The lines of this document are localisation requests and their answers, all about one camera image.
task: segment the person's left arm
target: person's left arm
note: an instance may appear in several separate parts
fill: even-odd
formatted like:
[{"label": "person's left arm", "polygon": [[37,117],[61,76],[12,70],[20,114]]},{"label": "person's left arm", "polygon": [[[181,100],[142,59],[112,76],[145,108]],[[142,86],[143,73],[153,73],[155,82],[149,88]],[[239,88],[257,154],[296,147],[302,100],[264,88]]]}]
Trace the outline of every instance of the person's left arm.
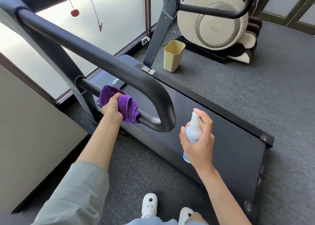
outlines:
[{"label": "person's left arm", "polygon": [[123,116],[114,95],[88,144],[66,173],[33,225],[97,225],[109,190],[108,167]]}]

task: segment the purple towel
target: purple towel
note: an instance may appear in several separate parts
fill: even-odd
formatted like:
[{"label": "purple towel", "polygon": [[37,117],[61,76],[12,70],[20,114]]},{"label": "purple towel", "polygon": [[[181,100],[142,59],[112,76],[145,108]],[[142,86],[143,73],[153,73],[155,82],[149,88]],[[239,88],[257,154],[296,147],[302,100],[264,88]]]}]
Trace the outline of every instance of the purple towel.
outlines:
[{"label": "purple towel", "polygon": [[103,87],[100,93],[100,105],[102,107],[106,105],[109,99],[118,92],[123,94],[123,96],[118,98],[118,111],[123,115],[123,121],[133,124],[138,123],[139,111],[136,101],[116,87]]}]

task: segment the trash can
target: trash can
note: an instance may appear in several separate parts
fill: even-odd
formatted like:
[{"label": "trash can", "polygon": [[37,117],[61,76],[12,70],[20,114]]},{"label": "trash can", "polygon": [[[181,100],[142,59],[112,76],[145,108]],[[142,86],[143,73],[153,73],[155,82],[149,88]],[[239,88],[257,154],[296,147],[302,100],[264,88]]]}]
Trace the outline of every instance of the trash can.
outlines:
[{"label": "trash can", "polygon": [[169,72],[174,72],[183,57],[185,44],[177,40],[171,40],[166,47],[164,47],[164,69]]}]

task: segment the person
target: person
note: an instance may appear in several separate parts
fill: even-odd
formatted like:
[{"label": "person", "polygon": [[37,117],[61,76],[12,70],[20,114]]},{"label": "person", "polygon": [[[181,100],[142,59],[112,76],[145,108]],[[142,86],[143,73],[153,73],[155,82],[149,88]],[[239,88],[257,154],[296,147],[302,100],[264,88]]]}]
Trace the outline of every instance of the person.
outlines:
[{"label": "person", "polygon": [[[109,189],[108,168],[123,116],[118,112],[115,94],[102,107],[104,114],[86,147],[73,163],[56,190],[37,214],[33,225],[97,225],[102,216],[105,198]],[[212,164],[212,148],[215,141],[212,120],[198,109],[202,134],[199,141],[190,143],[185,129],[180,130],[180,142],[189,161],[204,183],[220,225],[250,225],[251,223],[231,195]],[[157,197],[145,195],[141,218],[128,225],[205,225],[202,216],[190,208],[183,208],[179,221],[162,222],[157,214]]]}]

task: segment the gray carpet floor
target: gray carpet floor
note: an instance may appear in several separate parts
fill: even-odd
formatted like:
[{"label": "gray carpet floor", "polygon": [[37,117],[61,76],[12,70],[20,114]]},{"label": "gray carpet floor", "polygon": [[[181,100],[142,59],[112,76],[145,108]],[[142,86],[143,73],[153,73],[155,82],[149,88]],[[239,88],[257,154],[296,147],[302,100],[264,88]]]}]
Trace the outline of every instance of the gray carpet floor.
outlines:
[{"label": "gray carpet floor", "polygon": [[[173,36],[169,33],[165,43]],[[187,50],[174,73],[163,69],[163,50],[153,65],[160,73],[275,136],[259,201],[260,224],[315,221],[314,48],[313,36],[265,22],[250,65],[222,65]],[[142,53],[145,48],[135,57],[143,60]],[[87,131],[95,129],[80,105],[73,105],[67,115]],[[142,198],[148,192],[157,194],[158,215],[163,221],[178,219],[180,209],[190,206],[209,223],[216,223],[206,192],[132,137],[119,135],[109,175],[111,187],[100,224],[124,224],[140,217]],[[10,224],[32,222],[39,204],[51,191],[43,191],[24,213],[14,215]]]}]

